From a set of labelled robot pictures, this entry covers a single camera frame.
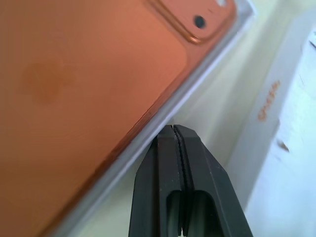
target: camera lens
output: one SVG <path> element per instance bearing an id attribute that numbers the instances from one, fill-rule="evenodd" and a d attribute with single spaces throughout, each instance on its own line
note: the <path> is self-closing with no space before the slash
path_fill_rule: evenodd
<path id="1" fill-rule="evenodd" d="M 206 25 L 205 19 L 201 16 L 194 16 L 194 24 L 196 27 L 203 29 Z"/>

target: phone case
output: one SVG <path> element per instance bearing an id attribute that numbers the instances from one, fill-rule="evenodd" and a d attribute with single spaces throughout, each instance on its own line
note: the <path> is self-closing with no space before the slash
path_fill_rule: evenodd
<path id="1" fill-rule="evenodd" d="M 227 3 L 196 36 L 172 1 L 0 2 L 3 236 L 58 225 L 223 37 Z"/>

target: orange phone case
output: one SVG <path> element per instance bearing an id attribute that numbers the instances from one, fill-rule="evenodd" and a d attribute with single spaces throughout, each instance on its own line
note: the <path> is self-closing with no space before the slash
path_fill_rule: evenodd
<path id="1" fill-rule="evenodd" d="M 58 225 L 223 37 L 227 2 L 208 34 L 171 0 L 0 2 L 2 236 Z"/>

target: black plastic tool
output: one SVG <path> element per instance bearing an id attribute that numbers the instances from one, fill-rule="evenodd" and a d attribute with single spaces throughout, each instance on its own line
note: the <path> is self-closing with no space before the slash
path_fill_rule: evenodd
<path id="1" fill-rule="evenodd" d="M 226 171 L 195 131 L 165 126 L 135 178 L 129 237 L 252 237 Z"/>

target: black clamp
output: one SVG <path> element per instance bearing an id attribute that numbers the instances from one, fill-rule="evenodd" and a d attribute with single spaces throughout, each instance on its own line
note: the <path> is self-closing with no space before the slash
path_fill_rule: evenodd
<path id="1" fill-rule="evenodd" d="M 129 237 L 252 237 L 226 171 L 195 131 L 165 126 L 135 178 Z"/>

